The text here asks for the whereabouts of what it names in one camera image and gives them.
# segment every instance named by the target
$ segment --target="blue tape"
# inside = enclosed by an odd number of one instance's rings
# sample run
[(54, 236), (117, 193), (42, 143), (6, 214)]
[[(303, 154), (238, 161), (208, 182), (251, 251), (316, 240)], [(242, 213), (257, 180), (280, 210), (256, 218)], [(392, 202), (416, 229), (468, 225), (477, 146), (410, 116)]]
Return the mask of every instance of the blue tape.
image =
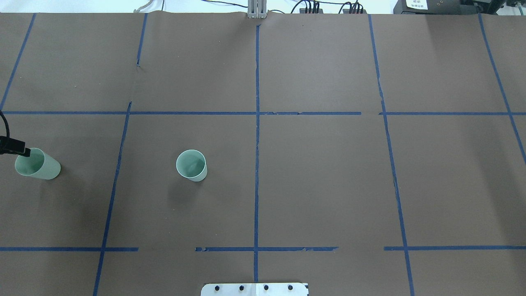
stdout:
[(128, 131), (128, 121), (130, 118), (130, 110), (132, 107), (131, 105), (132, 103), (129, 102), (128, 110), (126, 111), (126, 119), (124, 120), (123, 135), (122, 135), (122, 138), (120, 139), (119, 156), (117, 158), (117, 167), (115, 168), (115, 177), (113, 179), (112, 195), (109, 199), (108, 216), (106, 216), (106, 227), (104, 228), (104, 236), (103, 236), (102, 246), (101, 246), (101, 251), (100, 251), (99, 264), (97, 268), (97, 276), (95, 278), (95, 287), (93, 288), (93, 296), (97, 296), (98, 286), (100, 283), (100, 274), (102, 273), (102, 266), (104, 263), (104, 253), (106, 249), (106, 243), (108, 241), (109, 223), (112, 219), (113, 202), (115, 200), (115, 192), (117, 189), (117, 179), (119, 178), (120, 163), (121, 163), (122, 156), (123, 156), (124, 140), (126, 139), (126, 133)]
[(13, 115), (125, 115), (124, 111), (4, 111)]
[(361, 115), (361, 112), (261, 112), (261, 115)]
[[(403, 246), (385, 246), (384, 251), (404, 251)], [(408, 246), (409, 251), (453, 251), (453, 250), (526, 250), (526, 245), (424, 245)]]
[(380, 112), (379, 115), (508, 115), (508, 112)]
[(148, 14), (144, 14), (143, 30), (140, 33), (139, 50), (137, 51), (137, 66), (139, 66), (140, 53), (143, 50), (144, 31), (146, 30), (146, 21), (148, 20)]
[(105, 248), (105, 252), (138, 252), (139, 248)]
[(299, 251), (314, 251), (314, 252), (332, 252), (337, 250), (337, 246), (267, 246), (259, 248), (259, 251), (264, 252), (299, 252)]
[(256, 172), (254, 189), (254, 283), (258, 282), (259, 247), (259, 26), (256, 26)]
[(52, 247), (52, 246), (8, 246), (0, 247), (0, 252), (100, 252), (100, 248)]
[(252, 252), (254, 247), (251, 246), (210, 246), (205, 248), (196, 248), (196, 252)]
[[(262, 246), (258, 247), (258, 252), (332, 252), (337, 250), (337, 246)], [(251, 246), (207, 246), (196, 248), (196, 252), (253, 252), (255, 248)]]
[(11, 88), (11, 84), (13, 83), (13, 78), (15, 77), (16, 69), (18, 68), (20, 59), (22, 58), (22, 53), (24, 52), (27, 40), (29, 39), (29, 34), (31, 32), (31, 29), (33, 28), (33, 24), (35, 23), (35, 18), (36, 13), (34, 13), (33, 17), (31, 18), (31, 22), (29, 23), (29, 27), (27, 28), (26, 36), (24, 37), (24, 41), (22, 42), (22, 46), (20, 47), (20, 51), (18, 52), (18, 57), (16, 58), (15, 65), (13, 66), (13, 70), (11, 71), (11, 76), (9, 77), (9, 81), (7, 82), (7, 86), (5, 88), (4, 96), (2, 97), (2, 102), (0, 103), (0, 110), (4, 108), (5, 101), (7, 100), (7, 94), (9, 93), (9, 89)]
[[(100, 252), (102, 248), (68, 246), (3, 246), (0, 252)], [(139, 248), (106, 248), (106, 252), (138, 252)]]
[(519, 131), (517, 130), (517, 126), (515, 125), (515, 120), (513, 119), (513, 113), (511, 112), (510, 104), (508, 103), (508, 98), (506, 97), (506, 92), (504, 91), (504, 87), (502, 86), (502, 82), (500, 80), (499, 71), (497, 71), (497, 66), (495, 65), (495, 61), (493, 60), (493, 55), (491, 54), (490, 44), (488, 43), (488, 38), (486, 37), (486, 31), (484, 29), (482, 15), (480, 13), (479, 13), (479, 24), (480, 24), (480, 30), (482, 32), (482, 37), (484, 38), (484, 43), (486, 44), (486, 49), (488, 50), (488, 56), (490, 58), (491, 66), (493, 67), (493, 71), (495, 72), (495, 77), (497, 78), (497, 82), (499, 84), (500, 93), (502, 94), (502, 98), (504, 99), (504, 104), (506, 105), (506, 109), (508, 110), (508, 115), (510, 117), (511, 126), (513, 127), (513, 131), (515, 133), (515, 138), (517, 138), (517, 143), (519, 145), (519, 149), (522, 154), (522, 160), (526, 164), (526, 153), (524, 152), (524, 147), (522, 146), (521, 137), (519, 136)]
[(398, 219), (400, 221), (400, 230), (402, 232), (402, 243), (403, 243), (404, 248), (406, 248), (404, 250), (404, 255), (406, 257), (406, 269), (407, 269), (407, 279), (409, 281), (409, 292), (411, 293), (411, 296), (414, 296), (413, 275), (412, 275), (412, 272), (411, 272), (411, 262), (409, 260), (409, 251), (407, 250), (406, 227), (405, 227), (404, 221), (403, 221), (402, 203), (400, 201), (400, 192), (399, 192), (399, 189), (398, 189), (398, 179), (397, 179), (397, 174), (396, 174), (396, 168), (395, 168), (395, 165), (394, 165), (395, 164), (394, 163), (395, 162), (395, 158), (393, 156), (393, 151), (392, 151), (391, 136), (389, 135), (389, 125), (388, 125), (388, 122), (387, 122), (387, 115), (386, 115), (386, 112), (387, 112), (387, 110), (386, 110), (386, 103), (385, 103), (385, 100), (384, 100), (384, 97), (383, 97), (382, 86), (380, 84), (380, 66), (378, 64), (378, 55), (377, 55), (377, 52), (376, 52), (375, 34), (374, 34), (374, 31), (373, 31), (373, 28), (372, 28), (371, 15), (369, 14), (368, 17), (369, 17), (369, 29), (371, 31), (372, 52), (373, 52), (373, 55), (375, 57), (376, 79), (378, 80), (378, 91), (380, 93), (380, 98), (381, 98), (381, 102), (382, 102), (383, 124), (384, 124), (385, 129), (386, 129), (387, 147), (389, 149), (389, 159), (391, 161), (391, 170), (392, 170), (392, 175), (393, 175), (394, 192), (396, 194), (396, 201), (397, 201), (397, 206), (398, 206)]
[(131, 115), (256, 115), (256, 112), (133, 111)]

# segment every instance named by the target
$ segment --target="light green cup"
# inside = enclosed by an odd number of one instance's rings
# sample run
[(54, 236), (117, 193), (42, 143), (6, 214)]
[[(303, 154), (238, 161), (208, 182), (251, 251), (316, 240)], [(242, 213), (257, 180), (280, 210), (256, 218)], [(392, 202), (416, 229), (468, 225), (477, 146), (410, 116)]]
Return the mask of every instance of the light green cup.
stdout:
[(60, 173), (60, 164), (38, 148), (31, 148), (29, 157), (18, 156), (16, 172), (22, 176), (51, 180)]
[(208, 173), (205, 156), (197, 150), (186, 150), (181, 153), (175, 167), (181, 176), (194, 182), (202, 181)]

